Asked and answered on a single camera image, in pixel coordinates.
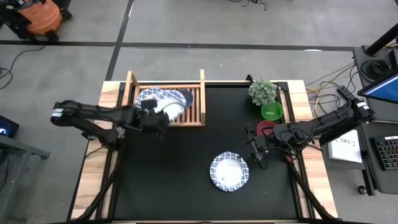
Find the white paper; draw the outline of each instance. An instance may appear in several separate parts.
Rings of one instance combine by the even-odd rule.
[[[359,148],[358,133],[352,130],[339,138],[329,142],[330,159],[362,163],[361,149]]]
[[[358,103],[356,106],[361,107],[361,106],[366,106],[366,102]]]
[[[385,137],[386,140],[398,139],[398,136]]]

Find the wooden table frame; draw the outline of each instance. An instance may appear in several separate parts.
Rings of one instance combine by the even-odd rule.
[[[248,83],[249,81],[206,81],[205,83]],[[277,80],[272,82],[284,83],[282,88],[285,91],[280,92],[280,101],[284,106],[284,121],[308,121],[313,119],[310,105],[307,98],[307,92],[305,91],[305,85],[302,80]],[[148,83],[167,83],[167,82],[138,82],[141,85]],[[199,81],[172,81],[172,83],[199,83]],[[99,105],[105,107],[114,107],[117,105],[126,105],[131,102],[130,96],[132,93],[125,91],[130,89],[132,83],[129,82],[104,82],[101,97],[99,99]],[[286,99],[292,102],[291,107],[288,106]],[[105,121],[95,121],[95,123],[102,128],[112,128],[112,124]],[[100,144],[98,141],[90,141],[86,149],[86,153],[90,153],[95,149],[99,148]],[[118,152],[107,149],[101,149],[95,154],[85,159],[81,167],[81,173],[76,184],[75,194],[71,203],[70,212],[68,214],[68,220],[71,218],[79,217],[87,208],[87,206],[94,199],[96,194],[100,191],[104,180],[112,171]],[[322,152],[307,147],[303,151],[302,155],[303,163],[300,164],[296,161],[297,170],[304,170],[307,174],[308,184],[311,191],[320,201],[320,203],[326,208],[326,210],[337,217],[335,203],[331,193],[326,168],[323,162]],[[307,199],[304,196],[300,186],[295,186],[298,189],[298,195],[300,197],[299,207],[302,209],[303,217],[311,217],[312,209],[307,205]],[[92,218],[106,218],[108,215],[113,214],[113,208],[109,207],[111,202],[111,194],[114,191],[114,187],[111,186],[103,200],[103,205],[99,207],[102,210],[100,213],[95,213]],[[320,218],[319,214],[315,211],[315,216]]]

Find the wooden dish rack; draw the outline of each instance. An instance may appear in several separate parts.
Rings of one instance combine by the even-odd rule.
[[[134,87],[134,94],[132,95],[130,91]],[[191,107],[184,111],[177,119],[170,123],[172,127],[197,127],[204,126],[206,120],[206,103],[205,103],[205,70],[200,70],[200,83],[199,84],[173,84],[169,85],[165,83],[164,85],[140,85],[136,80],[132,71],[128,71],[126,88],[124,91],[122,105],[128,105],[130,102],[130,97],[132,98],[132,103],[136,103],[136,98],[140,92],[150,87],[159,87],[164,90],[189,90],[193,95],[193,102]]]

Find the plate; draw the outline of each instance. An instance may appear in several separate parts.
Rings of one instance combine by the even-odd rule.
[[[224,152],[211,163],[210,177],[220,190],[234,192],[249,180],[249,167],[238,154]]]
[[[148,89],[143,90],[136,97],[136,106],[141,107],[142,100],[156,99],[159,93],[162,93],[164,90],[157,87],[150,87]]]
[[[179,91],[163,90],[158,87],[150,87],[140,92],[136,98],[136,106],[141,107],[141,101],[148,99],[155,99],[157,101],[155,112],[163,110],[169,116],[170,121],[177,119],[188,106],[184,95]]]

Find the potted plant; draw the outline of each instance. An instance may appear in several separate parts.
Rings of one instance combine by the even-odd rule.
[[[277,85],[262,78],[250,85],[249,95],[252,97],[252,102],[255,105],[269,105],[275,102],[276,89]]]

